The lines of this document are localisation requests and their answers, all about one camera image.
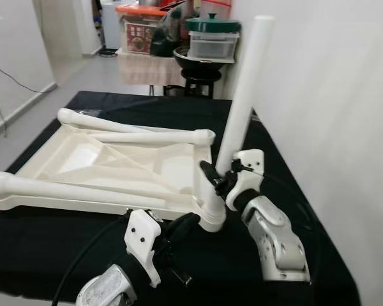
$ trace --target white plastic bracket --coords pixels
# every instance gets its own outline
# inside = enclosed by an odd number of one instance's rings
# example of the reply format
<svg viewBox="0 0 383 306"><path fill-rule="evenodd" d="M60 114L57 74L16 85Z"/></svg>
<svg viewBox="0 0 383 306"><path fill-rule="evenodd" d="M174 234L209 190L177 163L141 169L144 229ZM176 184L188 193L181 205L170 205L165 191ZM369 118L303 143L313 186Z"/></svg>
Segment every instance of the white plastic bracket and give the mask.
<svg viewBox="0 0 383 306"><path fill-rule="evenodd" d="M159 224L144 210L135 210L131 213L124 237L126 251L134 255L145 269L153 288L160 284L160 276L152 261L154 255L152 247L160 233Z"/></svg>
<svg viewBox="0 0 383 306"><path fill-rule="evenodd" d="M243 170L237 173L237 183L225 199L225 204L235 211L234 200L239 194L247 189L260 190L264 179L264 152L258 149L239 151L233 154L233 159L240 159L243 166L253 169L252 172Z"/></svg>

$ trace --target black wire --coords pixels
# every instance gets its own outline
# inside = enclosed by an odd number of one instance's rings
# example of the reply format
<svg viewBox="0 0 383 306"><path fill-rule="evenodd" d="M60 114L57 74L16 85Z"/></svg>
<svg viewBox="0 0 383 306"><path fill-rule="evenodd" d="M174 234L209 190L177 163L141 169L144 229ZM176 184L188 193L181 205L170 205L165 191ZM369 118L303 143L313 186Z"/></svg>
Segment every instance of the black wire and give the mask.
<svg viewBox="0 0 383 306"><path fill-rule="evenodd" d="M17 83L18 85L20 85L21 87L24 87L25 89L28 89L29 91L32 91L32 92L38 92L40 94L48 94L49 92L52 92L55 88L57 87L54 87L48 91L35 91L34 89L31 89L31 88L28 88L27 86L21 84L19 81L17 81L13 76L9 75L7 72L3 71L1 68L0 68L0 72L6 76L8 76L9 78L11 78L15 83Z"/></svg>
<svg viewBox="0 0 383 306"><path fill-rule="evenodd" d="M117 218L115 221L109 223L108 225L106 225L104 228L102 228L87 244L86 246L81 249L81 251L78 253L78 255L75 257L75 259L72 261L72 263L70 264L70 266L68 267L68 269L65 271L64 273L64 276L63 278L61 279L61 282L59 283L58 285L58 288L57 288L57 291L54 295L54 298L52 299L52 303L51 303L51 306L57 306L58 305L58 301L59 301L59 298L60 298L60 295L61 295L61 291L63 290L64 288L64 285L65 285L65 282L66 280L69 278L70 274L72 273L72 271L75 269L75 267L80 263L80 261L82 260L82 258L88 253L88 251L90 250L90 248L92 248L92 246L103 236L103 234L105 234L109 229L111 229L111 227L117 225L118 223L120 223L122 220L127 220L128 219L128 213L126 213L125 215L122 215L121 217Z"/></svg>
<svg viewBox="0 0 383 306"><path fill-rule="evenodd" d="M312 273L311 281L310 281L310 285L314 286L315 281L316 281L318 274L319 274L320 257L322 255L322 247L320 244L321 232L319 231L319 222L318 222L317 216L313 213L312 209L310 208L310 204L308 202L304 201L303 197L298 195L298 193L295 192L295 190L292 187L290 187L287 183L285 183L284 181L280 180L279 178L277 178L273 175L270 175L268 173L264 173L263 176L267 179L271 179L274 182L280 184L282 187L285 188L285 190L289 191L292 195L294 195L299 200L299 202L296 202L296 203L300 203L302 208L306 212L306 215L308 215L308 218L309 218L311 225L312 225L312 228L313 228L313 234L315 237L315 247L316 247L315 259L314 259L314 264L313 264L313 273Z"/></svg>

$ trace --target plastic storage box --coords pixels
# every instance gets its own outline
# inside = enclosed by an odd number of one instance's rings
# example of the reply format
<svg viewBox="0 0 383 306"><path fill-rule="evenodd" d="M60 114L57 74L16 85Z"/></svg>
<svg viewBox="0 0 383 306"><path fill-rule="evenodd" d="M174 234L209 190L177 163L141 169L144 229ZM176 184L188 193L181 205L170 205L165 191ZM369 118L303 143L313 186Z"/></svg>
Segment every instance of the plastic storage box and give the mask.
<svg viewBox="0 0 383 306"><path fill-rule="evenodd" d="M115 10L121 26L122 50L149 54L155 27L166 11L136 4L117 6Z"/></svg>
<svg viewBox="0 0 383 306"><path fill-rule="evenodd" d="M240 23L236 20L190 18L186 28L190 35L190 50L187 57L194 60L207 60L233 63L234 51L239 37Z"/></svg>
<svg viewBox="0 0 383 306"><path fill-rule="evenodd" d="M238 33L189 32L190 50L188 57L199 59L222 59L234 62Z"/></svg>

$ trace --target white plastic tray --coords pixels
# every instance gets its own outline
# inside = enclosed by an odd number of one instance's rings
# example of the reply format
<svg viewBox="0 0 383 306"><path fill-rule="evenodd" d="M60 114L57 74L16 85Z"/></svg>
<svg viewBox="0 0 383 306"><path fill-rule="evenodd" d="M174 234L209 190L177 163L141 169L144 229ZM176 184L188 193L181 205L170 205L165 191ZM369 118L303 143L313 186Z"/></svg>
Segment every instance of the white plastic tray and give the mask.
<svg viewBox="0 0 383 306"><path fill-rule="evenodd" d="M151 209L164 219L199 213L204 196L200 185L205 180L199 161L211 162L209 146L102 143L91 138L92 133L102 131L63 124L16 176L161 199L163 207ZM0 210L19 205L108 214L122 214L127 208L148 208L0 194Z"/></svg>

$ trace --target floor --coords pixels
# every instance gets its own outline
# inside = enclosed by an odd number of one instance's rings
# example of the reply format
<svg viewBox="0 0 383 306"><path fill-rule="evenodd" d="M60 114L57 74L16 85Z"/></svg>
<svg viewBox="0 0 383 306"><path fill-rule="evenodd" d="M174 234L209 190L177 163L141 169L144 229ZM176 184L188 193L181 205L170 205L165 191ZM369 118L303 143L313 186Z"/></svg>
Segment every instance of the floor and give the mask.
<svg viewBox="0 0 383 306"><path fill-rule="evenodd" d="M8 129L8 136L0 136L0 171L12 164L23 150L40 134L40 131L56 117L59 108L64 107L78 91L102 91L125 94L149 94L146 85L123 85L120 81L117 58L99 56L85 60L84 65L68 80L47 94L37 105L14 122ZM155 87L155 95L162 95L162 88ZM0 306L45 306L49 301L27 300L0 294ZM71 304L60 303L60 306Z"/></svg>

